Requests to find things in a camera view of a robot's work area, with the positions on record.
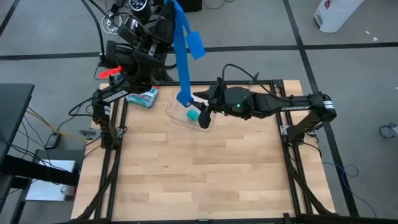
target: wooden board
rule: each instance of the wooden board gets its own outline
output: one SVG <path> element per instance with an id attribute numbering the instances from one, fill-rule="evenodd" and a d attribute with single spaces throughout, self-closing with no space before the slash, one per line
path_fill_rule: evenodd
<path id="1" fill-rule="evenodd" d="M 206 88 L 193 86 L 192 91 Z M 190 129 L 165 114 L 178 89 L 159 88 L 152 109 L 128 106 L 113 220 L 274 218 L 285 212 L 294 216 L 275 116 L 244 121 L 218 114 L 208 132 Z M 302 94 L 297 80 L 286 80 L 285 89 L 288 95 Z M 251 90 L 264 91 L 259 86 Z M 293 121 L 306 114 L 292 113 Z M 316 145 L 310 137 L 305 142 Z M 318 151 L 304 145 L 300 152 L 308 186 L 333 211 Z M 95 195 L 103 156 L 104 150 L 98 149 L 85 159 L 72 218 Z"/>

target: red handle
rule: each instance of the red handle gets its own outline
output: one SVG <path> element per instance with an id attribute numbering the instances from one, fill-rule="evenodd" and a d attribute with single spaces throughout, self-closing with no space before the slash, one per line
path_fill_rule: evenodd
<path id="1" fill-rule="evenodd" d="M 101 73 L 98 75 L 98 78 L 101 78 L 101 79 L 102 79 L 102 78 L 106 78 L 106 77 L 108 77 L 108 76 L 110 76 L 110 75 L 119 73 L 121 70 L 122 70 L 122 66 L 118 66 L 117 68 L 109 69 L 109 70 L 107 70 L 107 71 L 105 71 L 105 72 L 101 72 Z"/>

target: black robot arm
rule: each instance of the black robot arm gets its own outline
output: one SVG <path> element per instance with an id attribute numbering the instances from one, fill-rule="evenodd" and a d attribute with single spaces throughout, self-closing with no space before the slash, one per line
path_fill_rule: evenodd
<path id="1" fill-rule="evenodd" d="M 299 124 L 287 128 L 289 142 L 300 141 L 307 131 L 321 122 L 330 122 L 336 117 L 336 111 L 328 95 L 321 92 L 307 96 L 279 97 L 273 94 L 257 93 L 247 88 L 235 86 L 228 88 L 218 78 L 216 85 L 207 91 L 193 93 L 195 96 L 208 100 L 208 105 L 193 102 L 200 111 L 199 125 L 208 128 L 210 113 L 223 113 L 242 119 L 266 118 L 276 112 L 310 110 Z"/>
<path id="2" fill-rule="evenodd" d="M 110 68 L 100 78 L 120 73 L 114 81 L 109 77 L 109 87 L 93 93 L 93 121 L 100 125 L 102 148 L 119 146 L 116 130 L 110 122 L 110 104 L 130 93 L 141 94 L 155 84 L 155 72 L 164 67 L 167 52 L 173 42 L 174 3 L 157 6 L 143 20 L 129 16 L 119 28 L 118 34 L 128 43 L 108 41 L 106 52 L 101 56 L 100 66 Z"/>

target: blue strap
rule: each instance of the blue strap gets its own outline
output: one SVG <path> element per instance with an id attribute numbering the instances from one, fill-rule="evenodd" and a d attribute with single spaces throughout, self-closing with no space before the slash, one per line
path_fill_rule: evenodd
<path id="1" fill-rule="evenodd" d="M 191 101 L 193 100 L 191 96 L 191 84 L 190 84 L 190 76 L 188 71 L 188 57 L 187 50 L 185 48 L 185 39 L 184 39 L 184 31 L 185 28 L 187 32 L 187 44 L 191 51 L 192 57 L 194 59 L 199 59 L 203 57 L 205 53 L 205 49 L 201 42 L 201 38 L 198 32 L 191 32 L 189 28 L 189 23 L 185 14 L 175 0 L 164 0 L 166 4 L 168 1 L 174 2 L 174 10 L 175 10 L 175 30 L 173 34 L 174 38 L 174 51 L 175 51 L 175 61 L 177 63 L 177 71 L 178 78 L 180 79 L 181 91 L 177 95 L 177 100 L 185 107 L 191 105 Z"/>

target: white container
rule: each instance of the white container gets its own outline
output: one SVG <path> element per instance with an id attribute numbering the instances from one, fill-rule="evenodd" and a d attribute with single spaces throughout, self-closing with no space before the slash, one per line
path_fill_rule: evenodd
<path id="1" fill-rule="evenodd" d="M 313 17 L 322 32 L 337 32 L 363 1 L 322 0 Z"/>

